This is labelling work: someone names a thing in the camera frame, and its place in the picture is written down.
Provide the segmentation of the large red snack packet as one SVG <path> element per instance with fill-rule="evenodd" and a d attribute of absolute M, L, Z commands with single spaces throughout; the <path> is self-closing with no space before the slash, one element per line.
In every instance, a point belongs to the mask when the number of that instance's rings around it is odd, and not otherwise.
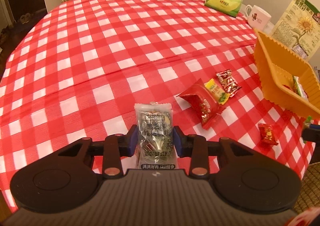
<path fill-rule="evenodd" d="M 208 130 L 225 110 L 213 97 L 213 94 L 199 79 L 178 97 L 186 100 L 201 120 L 202 128 Z"/>

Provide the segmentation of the grey transparent nut packet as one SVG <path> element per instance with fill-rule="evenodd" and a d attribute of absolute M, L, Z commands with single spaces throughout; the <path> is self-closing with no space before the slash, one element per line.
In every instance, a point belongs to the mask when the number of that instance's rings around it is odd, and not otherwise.
<path fill-rule="evenodd" d="M 173 170 L 177 157 L 173 142 L 172 106 L 135 104 L 138 149 L 137 167 L 143 170 Z"/>

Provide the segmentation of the small red orange candy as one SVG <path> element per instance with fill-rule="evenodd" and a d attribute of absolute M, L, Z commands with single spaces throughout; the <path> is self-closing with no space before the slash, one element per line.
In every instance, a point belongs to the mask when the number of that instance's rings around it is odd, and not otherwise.
<path fill-rule="evenodd" d="M 278 145 L 274 137 L 273 127 L 271 125 L 265 123 L 258 123 L 258 128 L 260 131 L 261 141 L 270 145 Z"/>

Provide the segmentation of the silver green snack packet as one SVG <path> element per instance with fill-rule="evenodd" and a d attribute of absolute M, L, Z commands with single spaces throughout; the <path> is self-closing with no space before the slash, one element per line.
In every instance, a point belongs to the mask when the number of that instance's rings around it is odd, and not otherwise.
<path fill-rule="evenodd" d="M 292 76 L 293 79 L 293 91 L 299 95 L 301 98 L 305 99 L 308 101 L 308 95 L 304 91 L 303 86 L 299 82 L 299 77 L 298 76 Z"/>

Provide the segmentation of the yellow green candy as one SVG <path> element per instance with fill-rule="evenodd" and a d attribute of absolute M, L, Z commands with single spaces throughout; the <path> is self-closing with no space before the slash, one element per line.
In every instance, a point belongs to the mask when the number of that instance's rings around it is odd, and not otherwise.
<path fill-rule="evenodd" d="M 226 93 L 213 78 L 206 82 L 204 86 L 211 92 L 213 98 L 218 104 L 223 105 L 228 101 L 230 94 Z"/>

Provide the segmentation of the near woven chair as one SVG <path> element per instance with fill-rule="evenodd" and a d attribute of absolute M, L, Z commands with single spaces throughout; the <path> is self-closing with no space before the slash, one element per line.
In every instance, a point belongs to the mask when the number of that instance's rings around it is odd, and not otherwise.
<path fill-rule="evenodd" d="M 308 166 L 302 179 L 300 194 L 294 210 L 299 214 L 320 204 L 320 164 L 316 162 Z"/>

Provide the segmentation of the red white striped candy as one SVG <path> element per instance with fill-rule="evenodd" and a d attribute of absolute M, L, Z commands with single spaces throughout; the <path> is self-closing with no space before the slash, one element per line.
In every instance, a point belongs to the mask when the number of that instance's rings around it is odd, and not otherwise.
<path fill-rule="evenodd" d="M 223 90 L 228 93 L 230 97 L 235 96 L 236 93 L 241 89 L 241 86 L 238 85 L 238 82 L 236 82 L 232 76 L 231 69 L 217 72 L 216 76 Z"/>

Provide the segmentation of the yellow plastic tray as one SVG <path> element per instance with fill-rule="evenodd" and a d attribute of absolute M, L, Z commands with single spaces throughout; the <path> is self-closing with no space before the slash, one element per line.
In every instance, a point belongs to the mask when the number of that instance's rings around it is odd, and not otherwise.
<path fill-rule="evenodd" d="M 319 81 L 311 65 L 264 32 L 255 34 L 254 60 L 264 98 L 300 117 L 319 119 Z M 299 77 L 308 101 L 293 91 L 292 76 Z"/>

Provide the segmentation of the red white checkered tablecloth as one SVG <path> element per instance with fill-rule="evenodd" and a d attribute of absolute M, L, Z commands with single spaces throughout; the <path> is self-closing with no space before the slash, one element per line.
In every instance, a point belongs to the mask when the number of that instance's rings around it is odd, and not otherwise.
<path fill-rule="evenodd" d="M 204 0 L 73 0 L 26 35 L 1 80 L 1 192 L 11 210 L 14 173 L 73 141 L 126 133 L 134 105 L 170 103 L 185 134 L 228 136 L 303 176 L 313 143 L 303 120 L 264 99 L 253 58 L 254 31 Z M 205 130 L 178 95 L 231 69 L 241 86 Z M 258 123 L 273 127 L 264 143 Z"/>

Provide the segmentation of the sunflower seed bag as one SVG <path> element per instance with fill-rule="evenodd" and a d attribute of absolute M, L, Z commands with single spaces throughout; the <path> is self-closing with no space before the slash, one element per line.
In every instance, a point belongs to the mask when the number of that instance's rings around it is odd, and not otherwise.
<path fill-rule="evenodd" d="M 308 0 L 292 0 L 270 36 L 310 60 L 319 49 L 319 10 Z"/>

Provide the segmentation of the white ceramic mug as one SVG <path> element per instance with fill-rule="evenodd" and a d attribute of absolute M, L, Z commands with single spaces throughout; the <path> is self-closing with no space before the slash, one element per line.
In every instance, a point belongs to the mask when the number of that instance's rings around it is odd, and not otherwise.
<path fill-rule="evenodd" d="M 256 5 L 247 5 L 245 8 L 245 15 L 249 26 L 260 31 L 263 31 L 271 20 L 271 15 Z"/>

